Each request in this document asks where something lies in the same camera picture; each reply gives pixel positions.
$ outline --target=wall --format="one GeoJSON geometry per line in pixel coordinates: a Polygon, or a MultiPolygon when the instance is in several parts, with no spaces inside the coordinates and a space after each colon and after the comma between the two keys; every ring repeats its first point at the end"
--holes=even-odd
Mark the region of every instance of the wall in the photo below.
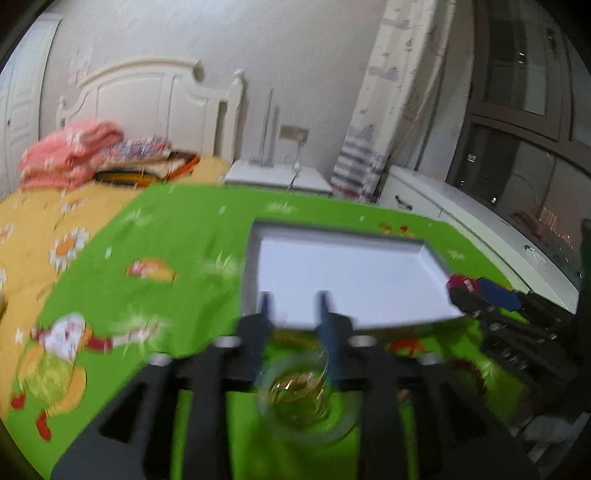
{"type": "MultiPolygon", "coordinates": [[[[58,0],[64,16],[48,60],[41,135],[55,129],[76,52],[93,48],[90,71],[136,56],[200,59],[205,86],[246,71],[237,156],[257,155],[269,89],[277,123],[310,129],[301,160],[328,175],[336,162],[386,0],[58,0]]],[[[296,145],[271,141],[275,161],[296,145]]]]}

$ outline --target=pink blanket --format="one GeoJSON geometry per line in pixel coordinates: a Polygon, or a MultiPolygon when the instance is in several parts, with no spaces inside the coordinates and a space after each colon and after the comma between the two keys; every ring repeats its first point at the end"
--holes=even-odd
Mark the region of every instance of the pink blanket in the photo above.
{"type": "Polygon", "coordinates": [[[18,164],[21,188],[74,188],[92,178],[103,163],[102,150],[121,142],[113,122],[87,121],[53,132],[30,147],[18,164]]]}

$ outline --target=wall socket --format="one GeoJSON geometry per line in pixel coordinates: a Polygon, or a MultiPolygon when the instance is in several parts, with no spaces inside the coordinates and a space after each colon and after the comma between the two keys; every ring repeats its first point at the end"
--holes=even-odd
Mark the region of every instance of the wall socket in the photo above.
{"type": "Polygon", "coordinates": [[[305,144],[308,140],[308,129],[296,125],[282,125],[279,130],[279,138],[305,144]]]}

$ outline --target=green blanket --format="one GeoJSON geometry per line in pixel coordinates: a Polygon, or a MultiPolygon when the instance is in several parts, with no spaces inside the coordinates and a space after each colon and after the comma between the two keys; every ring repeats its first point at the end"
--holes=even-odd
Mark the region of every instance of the green blanket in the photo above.
{"type": "MultiPolygon", "coordinates": [[[[158,325],[157,334],[144,343],[115,346],[105,353],[87,348],[77,354],[75,366],[86,370],[86,391],[74,410],[48,418],[50,442],[40,437],[35,426],[37,415],[47,407],[41,400],[29,395],[22,410],[9,413],[7,428],[43,477],[49,478],[60,455],[151,352],[190,355],[233,331],[241,313],[246,243],[258,218],[424,238],[454,272],[508,285],[452,226],[421,216],[306,194],[225,186],[152,186],[84,248],[61,276],[38,318],[39,327],[47,329],[58,318],[78,312],[92,327],[92,335],[101,339],[146,324],[158,325]],[[130,265],[141,259],[159,259],[165,267],[151,278],[127,274],[130,265]]],[[[479,339],[472,324],[465,331],[421,341],[427,350],[446,358],[475,361],[485,377],[489,407],[506,419],[521,384],[478,351],[479,339]]],[[[181,417],[186,405],[185,401],[179,406],[181,417]]],[[[228,422],[237,480],[355,476],[356,432],[324,449],[287,447],[265,431],[252,394],[229,397],[228,422]]],[[[173,478],[180,478],[180,460],[176,452],[173,478]]],[[[393,465],[393,476],[396,470],[393,465]]]]}

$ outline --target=curtain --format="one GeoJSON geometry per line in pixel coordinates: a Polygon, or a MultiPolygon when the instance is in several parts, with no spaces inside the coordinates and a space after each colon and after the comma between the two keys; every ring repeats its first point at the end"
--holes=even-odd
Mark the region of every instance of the curtain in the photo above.
{"type": "Polygon", "coordinates": [[[388,0],[333,170],[337,195],[372,198],[434,89],[455,9],[456,0],[388,0]]]}

